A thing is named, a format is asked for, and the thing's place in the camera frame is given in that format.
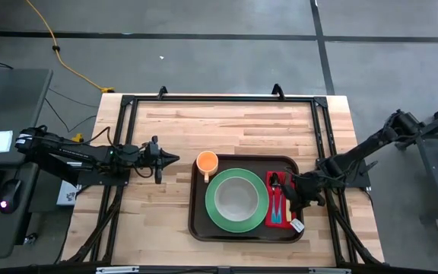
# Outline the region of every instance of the gray floor tile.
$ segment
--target gray floor tile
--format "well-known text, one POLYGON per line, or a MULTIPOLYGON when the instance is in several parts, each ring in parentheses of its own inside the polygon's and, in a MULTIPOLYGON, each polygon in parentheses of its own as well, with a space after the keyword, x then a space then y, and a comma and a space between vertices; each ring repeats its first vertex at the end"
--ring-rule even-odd
MULTIPOLYGON (((54 30, 314 34, 309 0, 33 0, 54 30)), ((0 30, 46 30, 25 1, 0 0, 0 30)))
POLYGON ((59 257, 73 208, 60 208, 51 213, 33 214, 29 232, 39 237, 32 245, 16 246, 8 258, 0 259, 0 268, 53 264, 59 257))
MULTIPOLYGON (((166 85, 175 93, 267 94, 279 83, 289 94, 325 94, 316 42, 60 39, 59 44, 71 67, 122 93, 158 92, 166 85)), ((51 68, 51 87, 97 104, 100 92, 61 67, 51 46, 49 39, 0 38, 0 62, 51 68)))
POLYGON ((438 37, 438 0, 318 0, 325 35, 438 37))
MULTIPOLYGON (((438 44, 327 43, 336 94, 348 96, 357 139, 402 109, 418 119, 438 110, 438 44)), ((415 147, 389 145, 368 158, 379 237, 387 263, 438 270, 438 231, 419 215, 438 209, 415 147)))

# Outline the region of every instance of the sticker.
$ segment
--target sticker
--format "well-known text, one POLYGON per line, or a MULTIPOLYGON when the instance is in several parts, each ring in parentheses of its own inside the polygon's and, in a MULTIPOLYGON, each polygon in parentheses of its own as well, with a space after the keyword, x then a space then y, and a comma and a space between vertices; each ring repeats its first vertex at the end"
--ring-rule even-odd
POLYGON ((302 222, 299 221, 297 218, 293 219, 290 222, 290 225, 293 226, 298 233, 302 232, 302 230, 305 228, 302 222))
POLYGON ((21 133, 18 136, 18 138, 16 140, 16 143, 17 144, 24 144, 26 140, 31 140, 31 135, 30 134, 23 134, 23 133, 21 133))

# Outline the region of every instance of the green plate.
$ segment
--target green plate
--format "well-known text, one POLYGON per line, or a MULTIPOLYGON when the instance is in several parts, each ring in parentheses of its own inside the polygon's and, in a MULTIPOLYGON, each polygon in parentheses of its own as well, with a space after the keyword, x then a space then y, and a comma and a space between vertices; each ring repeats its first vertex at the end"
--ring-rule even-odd
POLYGON ((257 227, 266 217, 268 212, 268 191, 263 181, 253 172, 242 168, 231 168, 225 170, 209 183, 207 191, 205 192, 205 208, 211 220, 225 231, 233 233, 243 233, 257 227), (231 177, 241 177, 248 180, 255 187, 259 196, 259 204, 255 213, 244 221, 230 221, 223 217, 216 208, 215 193, 222 182, 231 177))

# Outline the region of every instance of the butcher block tabletop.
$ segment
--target butcher block tabletop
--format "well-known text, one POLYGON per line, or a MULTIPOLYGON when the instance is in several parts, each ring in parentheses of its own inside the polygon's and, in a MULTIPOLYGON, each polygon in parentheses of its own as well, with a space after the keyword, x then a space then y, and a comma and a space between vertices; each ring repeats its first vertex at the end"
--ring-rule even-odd
MULTIPOLYGON (((113 138, 121 97, 122 94, 103 95, 93 135, 109 126, 113 138)), ((338 153, 346 152, 357 144, 348 99, 328 96, 327 100, 338 153)), ((123 127, 123 144, 129 113, 130 110, 123 127)), ((319 117, 326 140, 322 115, 319 117)), ((283 155, 294 159, 301 173, 315 168, 318 155, 309 104, 141 102, 132 144, 148 142, 153 135, 158 136, 161 148, 179 155, 180 160, 163 170, 161 185, 155 184, 153 177, 144 179, 132 172, 121 204, 113 265, 335 265, 327 210, 315 203, 303 210, 305 232, 293 244, 204 242, 196 240, 188 229, 192 163, 201 151, 283 155)), ((92 145, 109 143, 103 135, 92 145)), ((95 228, 102 193, 102 186, 91 186, 78 196, 62 260, 74 255, 95 228)), ((375 258, 383 261, 373 209, 366 193, 348 189, 345 195, 352 228, 375 258)), ((344 258, 348 260, 345 236, 339 226, 338 230, 344 258)), ((107 231, 104 231, 101 256, 106 239, 107 231)))

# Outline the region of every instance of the desk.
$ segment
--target desk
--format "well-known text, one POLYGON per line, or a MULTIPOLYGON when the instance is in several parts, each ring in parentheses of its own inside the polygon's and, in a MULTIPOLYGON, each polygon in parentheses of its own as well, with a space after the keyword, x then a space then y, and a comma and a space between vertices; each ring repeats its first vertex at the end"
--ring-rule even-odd
POLYGON ((35 126, 53 72, 48 69, 0 69, 0 131, 13 131, 10 151, 0 165, 17 165, 24 155, 14 147, 22 129, 35 126))
MULTIPOLYGON (((94 135, 107 126, 114 132, 121 96, 103 95, 94 135)), ((328 97, 328 105, 335 143, 338 152, 342 153, 357 144, 348 100, 344 96, 331 96, 328 97)), ((128 125, 128 120, 129 114, 124 125, 128 125)), ((122 143, 125 131, 126 126, 123 128, 122 143)), ((313 205, 304 209, 306 230, 303 237, 293 244, 201 242, 190 235, 187 228, 192 163, 200 151, 286 155, 296 161, 300 172, 314 168, 318 156, 308 105, 282 102, 143 102, 138 106, 132 143, 141 144, 152 135, 158 135, 161 147, 179 155, 180 161, 163 171, 161 185, 154 184, 153 177, 143 179, 131 175, 123 196, 113 264, 335 265, 325 207, 313 205)), ((108 143, 102 137, 93 145, 108 143)), ((78 197, 63 260, 74 255, 94 229, 102 192, 103 187, 92 186, 78 197)), ((347 190, 346 198, 353 229, 373 255, 382 260, 370 201, 360 190, 347 190)), ((344 257, 347 258, 344 233, 339 235, 344 257)))
MULTIPOLYGON (((9 152, 0 153, 0 170, 5 172, 0 186, 13 178, 24 155, 14 147, 22 129, 37 124, 38 116, 49 87, 52 71, 48 69, 0 69, 0 130, 12 130, 9 152)), ((38 176, 35 164, 21 167, 18 178, 23 181, 20 205, 12 214, 0 212, 0 258, 11 254, 14 245, 25 236, 29 215, 29 199, 38 176)))

